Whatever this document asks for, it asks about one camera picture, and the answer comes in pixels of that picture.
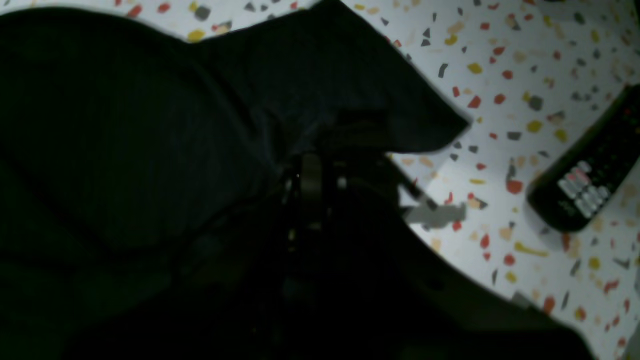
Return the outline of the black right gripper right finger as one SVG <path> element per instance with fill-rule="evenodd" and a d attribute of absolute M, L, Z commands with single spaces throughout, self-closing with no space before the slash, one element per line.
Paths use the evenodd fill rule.
<path fill-rule="evenodd" d="M 467 218 L 465 202 L 437 203 L 383 153 L 320 157 L 337 237 L 374 258 L 392 285 L 382 337 L 394 360 L 591 360 L 583 338 L 520 294 L 503 299 L 455 269 L 412 230 Z"/>

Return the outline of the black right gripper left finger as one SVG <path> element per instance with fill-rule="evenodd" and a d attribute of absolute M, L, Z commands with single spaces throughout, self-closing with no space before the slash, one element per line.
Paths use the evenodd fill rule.
<path fill-rule="evenodd" d="M 285 232 L 294 224 L 307 158 L 245 212 L 221 219 L 171 260 L 171 284 L 76 337 L 67 360 L 239 360 L 269 352 L 250 329 L 281 293 Z"/>

